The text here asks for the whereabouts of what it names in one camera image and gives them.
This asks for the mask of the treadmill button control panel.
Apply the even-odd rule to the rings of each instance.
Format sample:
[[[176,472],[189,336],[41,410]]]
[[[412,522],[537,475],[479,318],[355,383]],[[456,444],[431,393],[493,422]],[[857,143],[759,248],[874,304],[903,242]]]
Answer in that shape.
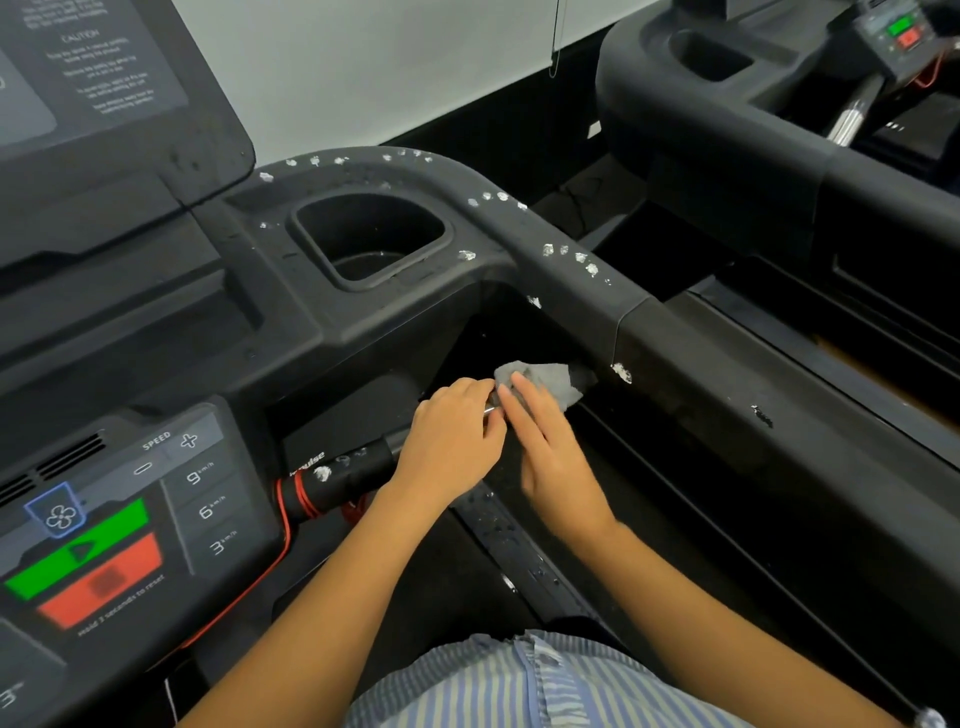
[[[209,625],[283,543],[220,396],[0,469],[0,728],[46,728]]]

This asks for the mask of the black treadmill handlebar grip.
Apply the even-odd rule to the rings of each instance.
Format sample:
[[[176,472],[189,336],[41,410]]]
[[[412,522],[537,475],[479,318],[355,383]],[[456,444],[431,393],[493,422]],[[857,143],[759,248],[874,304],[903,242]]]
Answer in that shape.
[[[321,453],[280,478],[272,488],[280,515],[294,527],[345,505],[359,506],[390,480],[410,430],[402,426],[341,454]]]

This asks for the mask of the person's left forearm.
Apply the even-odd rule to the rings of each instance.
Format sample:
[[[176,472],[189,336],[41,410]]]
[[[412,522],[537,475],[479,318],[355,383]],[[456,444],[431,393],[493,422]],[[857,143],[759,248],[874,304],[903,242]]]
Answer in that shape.
[[[178,728],[338,728],[405,568],[453,500],[426,481],[390,480]]]

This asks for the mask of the blue striped shirt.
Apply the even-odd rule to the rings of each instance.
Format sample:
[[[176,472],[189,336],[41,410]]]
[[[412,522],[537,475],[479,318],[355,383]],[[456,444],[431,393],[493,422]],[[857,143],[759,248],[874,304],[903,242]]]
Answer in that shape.
[[[601,642],[473,635],[361,694],[344,728],[754,728]]]

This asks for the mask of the black console cup holder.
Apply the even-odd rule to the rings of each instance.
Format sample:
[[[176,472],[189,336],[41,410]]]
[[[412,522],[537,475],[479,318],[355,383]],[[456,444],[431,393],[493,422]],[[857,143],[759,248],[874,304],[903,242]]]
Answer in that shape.
[[[382,285],[453,241],[450,218],[422,200],[386,192],[342,192],[300,203],[290,237],[330,283],[359,293]]]

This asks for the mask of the grey cleaning cloth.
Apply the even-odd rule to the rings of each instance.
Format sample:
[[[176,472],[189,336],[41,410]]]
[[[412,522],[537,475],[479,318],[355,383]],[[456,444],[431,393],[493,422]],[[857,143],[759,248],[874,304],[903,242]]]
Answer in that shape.
[[[579,363],[526,363],[512,361],[493,371],[495,387],[487,401],[486,412],[500,407],[498,386],[506,386],[523,405],[522,395],[512,383],[513,374],[521,374],[527,381],[543,388],[556,401],[560,412],[566,412],[579,403],[585,394],[597,383],[596,374],[590,368]]]

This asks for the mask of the person's right forearm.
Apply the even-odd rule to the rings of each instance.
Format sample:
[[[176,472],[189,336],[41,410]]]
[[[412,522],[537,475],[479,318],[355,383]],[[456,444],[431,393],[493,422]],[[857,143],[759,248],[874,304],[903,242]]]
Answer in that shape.
[[[754,728],[906,728],[734,612],[617,520],[572,546],[690,695]]]

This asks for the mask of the black treadmill console frame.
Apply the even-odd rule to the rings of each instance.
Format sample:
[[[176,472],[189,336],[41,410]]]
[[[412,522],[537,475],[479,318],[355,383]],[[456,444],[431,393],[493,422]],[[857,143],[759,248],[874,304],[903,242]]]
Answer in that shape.
[[[285,228],[314,197],[386,192],[453,241],[364,292]],[[75,258],[0,270],[0,470],[122,409],[165,421],[223,398],[283,528],[210,624],[46,728],[121,718],[121,688],[188,658],[212,683],[330,551],[273,488],[314,456],[406,427],[441,375],[556,358],[599,387],[575,414],[668,492],[788,637],[890,709],[960,728],[960,470],[683,284],[662,301],[467,166],[409,148],[301,155]]]

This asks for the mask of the small treadmill control panel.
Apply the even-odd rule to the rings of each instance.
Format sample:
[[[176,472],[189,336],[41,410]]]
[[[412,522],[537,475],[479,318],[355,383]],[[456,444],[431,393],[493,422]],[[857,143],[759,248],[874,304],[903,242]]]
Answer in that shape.
[[[853,52],[859,68],[906,84],[951,54],[955,40],[939,34],[920,0],[856,0]]]

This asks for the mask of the black neighbouring treadmill frame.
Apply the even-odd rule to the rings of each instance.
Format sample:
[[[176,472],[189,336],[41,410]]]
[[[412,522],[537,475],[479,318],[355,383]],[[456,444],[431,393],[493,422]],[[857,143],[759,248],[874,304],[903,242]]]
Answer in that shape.
[[[603,43],[609,150],[721,262],[688,292],[960,471],[960,0],[919,0],[954,50],[867,77],[857,0],[656,0]]]

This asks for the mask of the silver treadmill handlebar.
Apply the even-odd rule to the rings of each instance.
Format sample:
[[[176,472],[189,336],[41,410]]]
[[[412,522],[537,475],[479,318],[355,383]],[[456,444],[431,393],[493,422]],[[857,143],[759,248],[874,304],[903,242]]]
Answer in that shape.
[[[873,104],[881,96],[885,79],[873,73],[862,79],[846,100],[825,139],[836,146],[850,147],[864,125]]]

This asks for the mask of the black treadmill display screen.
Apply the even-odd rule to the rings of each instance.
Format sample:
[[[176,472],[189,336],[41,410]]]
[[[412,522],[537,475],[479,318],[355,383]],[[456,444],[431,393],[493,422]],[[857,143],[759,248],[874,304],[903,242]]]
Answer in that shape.
[[[173,0],[0,0],[0,270],[83,257],[255,162]]]

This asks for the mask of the person's right hand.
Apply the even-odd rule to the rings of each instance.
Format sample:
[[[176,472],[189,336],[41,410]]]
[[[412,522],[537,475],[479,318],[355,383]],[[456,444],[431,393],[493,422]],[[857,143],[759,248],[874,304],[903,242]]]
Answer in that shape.
[[[519,372],[497,393],[523,449],[521,489],[536,515],[571,551],[598,543],[618,521],[557,400]]]

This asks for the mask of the person's left hand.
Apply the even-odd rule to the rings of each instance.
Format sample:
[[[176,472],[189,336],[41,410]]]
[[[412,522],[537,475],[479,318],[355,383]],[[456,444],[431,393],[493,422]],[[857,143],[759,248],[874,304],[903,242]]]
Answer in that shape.
[[[439,513],[498,463],[506,434],[499,409],[469,412],[447,400],[414,412],[388,489],[418,511]]]

